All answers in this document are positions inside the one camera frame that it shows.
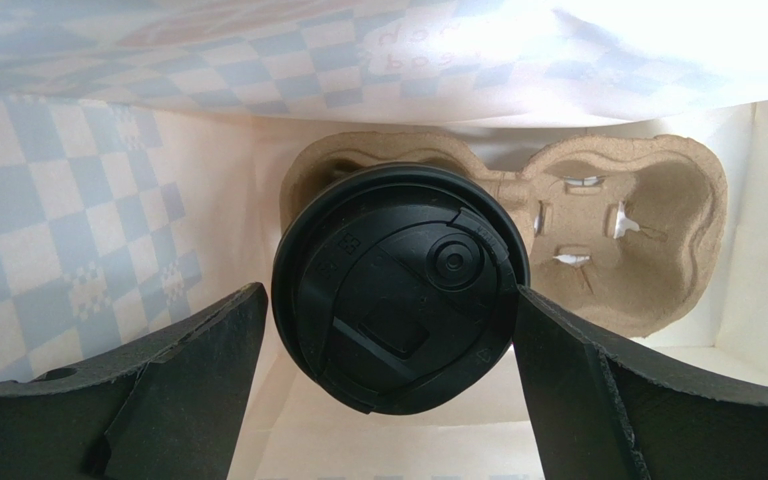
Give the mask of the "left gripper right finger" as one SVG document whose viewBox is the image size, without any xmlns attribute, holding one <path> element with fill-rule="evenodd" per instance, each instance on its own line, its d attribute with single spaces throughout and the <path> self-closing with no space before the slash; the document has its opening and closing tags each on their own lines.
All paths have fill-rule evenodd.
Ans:
<svg viewBox="0 0 768 480">
<path fill-rule="evenodd" d="M 548 479 L 768 479 L 768 387 L 675 360 L 522 288 L 514 350 Z"/>
</svg>

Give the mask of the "blue checkered paper bag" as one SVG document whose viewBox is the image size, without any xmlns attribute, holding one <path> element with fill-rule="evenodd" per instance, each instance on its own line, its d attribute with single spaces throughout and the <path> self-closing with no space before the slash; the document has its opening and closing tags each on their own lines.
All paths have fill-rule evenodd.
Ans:
<svg viewBox="0 0 768 480">
<path fill-rule="evenodd" d="M 548 479 L 514 350 L 528 252 L 508 350 L 434 409 L 356 411 L 287 352 L 281 185 L 349 132 L 451 136 L 500 171 L 581 135 L 705 145 L 728 183 L 710 282 L 620 336 L 768 387 L 768 1 L 0 1 L 0 382 L 259 283 L 224 479 Z"/>
</svg>

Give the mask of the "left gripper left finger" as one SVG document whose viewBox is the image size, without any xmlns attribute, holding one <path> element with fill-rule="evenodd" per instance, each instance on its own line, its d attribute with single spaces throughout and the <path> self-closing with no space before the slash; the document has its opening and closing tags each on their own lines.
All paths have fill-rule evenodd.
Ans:
<svg viewBox="0 0 768 480">
<path fill-rule="evenodd" d="M 0 479 L 226 478 L 267 308 L 252 283 L 109 352 L 0 382 Z"/>
</svg>

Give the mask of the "black plastic cup lid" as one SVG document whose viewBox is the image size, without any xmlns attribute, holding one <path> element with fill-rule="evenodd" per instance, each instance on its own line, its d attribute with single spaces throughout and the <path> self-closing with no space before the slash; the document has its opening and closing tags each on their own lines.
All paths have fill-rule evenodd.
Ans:
<svg viewBox="0 0 768 480">
<path fill-rule="evenodd" d="M 287 227 L 272 272 L 300 370 L 365 414 L 434 409 L 508 350 L 527 250 L 505 209 L 440 167 L 390 163 L 329 185 Z"/>
</svg>

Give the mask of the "grey pulp cup carrier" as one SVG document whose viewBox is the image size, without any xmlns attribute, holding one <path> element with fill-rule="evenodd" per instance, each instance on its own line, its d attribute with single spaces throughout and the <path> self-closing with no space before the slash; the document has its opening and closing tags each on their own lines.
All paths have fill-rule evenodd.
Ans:
<svg viewBox="0 0 768 480">
<path fill-rule="evenodd" d="M 525 242 L 532 287 L 627 338 L 689 313 L 717 264 L 726 174 L 708 147 L 675 135 L 575 136 L 544 147 L 518 171 L 494 170 L 443 134 L 330 135 L 307 146 L 286 173 L 282 225 L 338 179 L 397 161 L 439 166 L 484 188 Z"/>
</svg>

